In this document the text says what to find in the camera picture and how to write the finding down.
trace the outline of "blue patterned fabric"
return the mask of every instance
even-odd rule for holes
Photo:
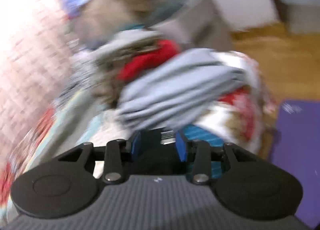
[[[199,139],[207,141],[212,147],[219,147],[223,145],[223,140],[220,137],[196,125],[187,125],[183,129],[183,133],[188,140]],[[221,176],[221,162],[211,162],[211,177],[220,178]]]
[[[187,160],[186,143],[179,133],[176,133],[176,149],[179,154],[180,161],[185,162]]]

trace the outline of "laundry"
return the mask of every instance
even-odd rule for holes
[[[146,19],[143,20],[142,22],[138,22],[137,20],[133,19],[133,17],[131,17],[136,22],[128,23],[128,24],[126,23],[124,25],[121,25],[117,32],[151,27],[152,25],[155,25],[171,17],[175,12],[181,9],[185,3],[186,3],[186,0],[167,0],[164,3],[162,3],[158,8],[156,8],[155,11],[153,11],[150,14],[150,16],[147,16]],[[118,21],[124,22],[126,20],[126,14],[125,13],[119,13],[119,14],[120,14],[120,18]],[[88,49],[96,50],[102,45],[106,44],[107,41],[108,41],[108,33],[105,32],[103,36],[101,35],[96,39],[86,41],[85,45],[87,46]]]
[[[120,71],[118,79],[126,82],[134,80],[145,69],[156,68],[179,53],[179,46],[170,40],[158,42],[159,49],[138,55]]]
[[[257,154],[263,133],[262,109],[274,108],[261,79],[258,63],[240,52],[218,52],[212,55],[224,65],[244,71],[246,85],[220,96],[193,123]]]
[[[95,60],[97,72],[93,74],[93,94],[102,97],[104,103],[115,107],[124,86],[116,79],[119,71],[129,63],[135,55],[158,49],[157,41],[161,33],[134,29],[119,32],[107,44],[91,53]]]
[[[124,87],[119,119],[132,131],[179,130],[209,103],[244,84],[243,71],[223,65],[211,49],[190,49]]]

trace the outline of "pile of clothes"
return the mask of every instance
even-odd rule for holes
[[[97,67],[94,95],[102,97],[110,107],[116,107],[121,90],[128,82],[178,52],[178,45],[163,40],[157,31],[133,29],[116,33],[108,43],[91,53]]]
[[[252,153],[259,151],[262,114],[272,112],[275,104],[257,62],[247,55],[205,48],[181,51],[160,32],[139,28],[118,32],[77,58],[81,56],[91,66],[80,72],[85,88],[56,109],[45,136],[32,145],[36,149],[30,150],[30,159],[20,159],[24,165],[10,174],[8,186],[22,172],[82,142],[103,146],[143,129],[183,130],[188,139],[211,146],[233,142]],[[103,162],[96,162],[93,175],[99,177],[102,171]],[[212,175],[221,175],[217,162]],[[7,196],[4,224],[17,215]]]
[[[93,50],[116,32],[150,27],[169,18],[185,0],[62,0],[68,32]]]
[[[270,98],[257,62],[245,54],[200,48],[180,52],[158,31],[135,29],[117,33],[91,58],[97,68],[94,95],[115,108],[112,117],[125,135],[195,125],[258,152],[261,103],[267,99],[270,105]]]

